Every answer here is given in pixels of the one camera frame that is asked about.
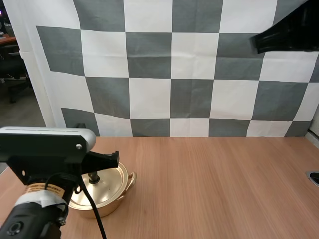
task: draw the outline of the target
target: white square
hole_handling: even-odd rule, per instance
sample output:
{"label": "white square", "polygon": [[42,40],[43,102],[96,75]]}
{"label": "white square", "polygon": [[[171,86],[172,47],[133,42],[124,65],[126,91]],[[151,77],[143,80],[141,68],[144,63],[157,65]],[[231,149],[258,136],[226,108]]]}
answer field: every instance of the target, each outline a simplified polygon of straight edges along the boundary
{"label": "white square", "polygon": [[171,137],[208,137],[209,119],[170,119]]}
{"label": "white square", "polygon": [[319,83],[308,83],[294,121],[311,121],[319,103]]}
{"label": "white square", "polygon": [[28,0],[24,8],[32,25],[80,29],[73,0]]}
{"label": "white square", "polygon": [[318,52],[266,52],[260,81],[309,82]]}
{"label": "white square", "polygon": [[277,0],[224,0],[220,33],[260,33],[273,25]]}
{"label": "white square", "polygon": [[251,120],[258,81],[214,80],[210,118]]}
{"label": "white square", "polygon": [[125,32],[81,30],[85,76],[128,77]]}
{"label": "white square", "polygon": [[214,79],[218,33],[173,33],[171,77]]}
{"label": "white square", "polygon": [[250,121],[247,137],[285,137],[292,122]]}
{"label": "white square", "polygon": [[130,78],[130,118],[168,119],[170,79]]}
{"label": "white square", "polygon": [[61,108],[93,112],[90,92],[84,76],[50,72],[51,89]]}
{"label": "white square", "polygon": [[101,137],[132,137],[130,119],[95,113]]}
{"label": "white square", "polygon": [[172,0],[124,0],[126,32],[172,32]]}

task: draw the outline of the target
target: pot lid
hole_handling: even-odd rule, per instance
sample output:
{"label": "pot lid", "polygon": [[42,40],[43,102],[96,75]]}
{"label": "pot lid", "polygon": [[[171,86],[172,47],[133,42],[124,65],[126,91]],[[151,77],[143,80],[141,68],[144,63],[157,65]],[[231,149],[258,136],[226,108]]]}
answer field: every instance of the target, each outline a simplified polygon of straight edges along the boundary
{"label": "pot lid", "polygon": [[[88,174],[82,175],[84,184],[97,208],[103,207],[119,198],[128,182],[128,173],[123,164],[118,168],[109,168],[97,172],[98,182],[90,181]],[[73,193],[69,206],[79,210],[91,210],[91,204],[84,192]]]}

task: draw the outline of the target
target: wooden table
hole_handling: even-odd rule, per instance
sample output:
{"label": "wooden table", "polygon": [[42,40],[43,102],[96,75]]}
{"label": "wooden table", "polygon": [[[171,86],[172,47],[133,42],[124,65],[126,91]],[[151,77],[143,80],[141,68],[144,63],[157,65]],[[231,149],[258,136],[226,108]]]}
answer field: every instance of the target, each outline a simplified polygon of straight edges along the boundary
{"label": "wooden table", "polygon": [[[102,218],[108,239],[318,239],[319,150],[305,138],[98,138],[137,183]],[[24,186],[0,176],[0,222]],[[100,239],[95,219],[70,210],[63,239]]]}
{"label": "wooden table", "polygon": [[0,39],[0,45],[16,42],[16,38],[9,36],[8,34],[3,35],[5,38]]}

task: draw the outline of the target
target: office chair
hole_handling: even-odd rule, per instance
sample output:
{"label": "office chair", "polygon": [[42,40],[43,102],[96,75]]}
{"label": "office chair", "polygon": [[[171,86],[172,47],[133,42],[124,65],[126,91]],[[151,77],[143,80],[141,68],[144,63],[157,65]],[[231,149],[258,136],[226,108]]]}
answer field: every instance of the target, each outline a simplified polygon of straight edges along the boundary
{"label": "office chair", "polygon": [[9,55],[13,57],[10,59],[0,59],[0,78],[13,77],[15,78],[15,80],[20,81],[20,75],[22,73],[24,73],[26,76],[25,80],[21,80],[21,83],[8,86],[10,102],[15,103],[17,94],[28,87],[32,87],[32,84],[28,76],[24,61],[20,57],[20,54],[18,52],[14,52],[9,53]]}

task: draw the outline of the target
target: warning label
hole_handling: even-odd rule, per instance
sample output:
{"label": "warning label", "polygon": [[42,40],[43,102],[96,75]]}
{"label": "warning label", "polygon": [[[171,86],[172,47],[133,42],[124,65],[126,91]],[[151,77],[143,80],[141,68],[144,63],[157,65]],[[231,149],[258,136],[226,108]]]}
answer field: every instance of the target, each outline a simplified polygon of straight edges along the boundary
{"label": "warning label", "polygon": [[[23,194],[26,193],[32,193],[32,192],[37,192],[40,190],[44,190],[44,185],[45,183],[34,183],[34,184],[30,184],[25,188],[25,191]],[[63,197],[64,194],[64,189],[60,188],[58,186],[55,186],[53,184],[48,184],[47,188],[48,191],[55,193],[56,195],[58,195],[59,197]]]}

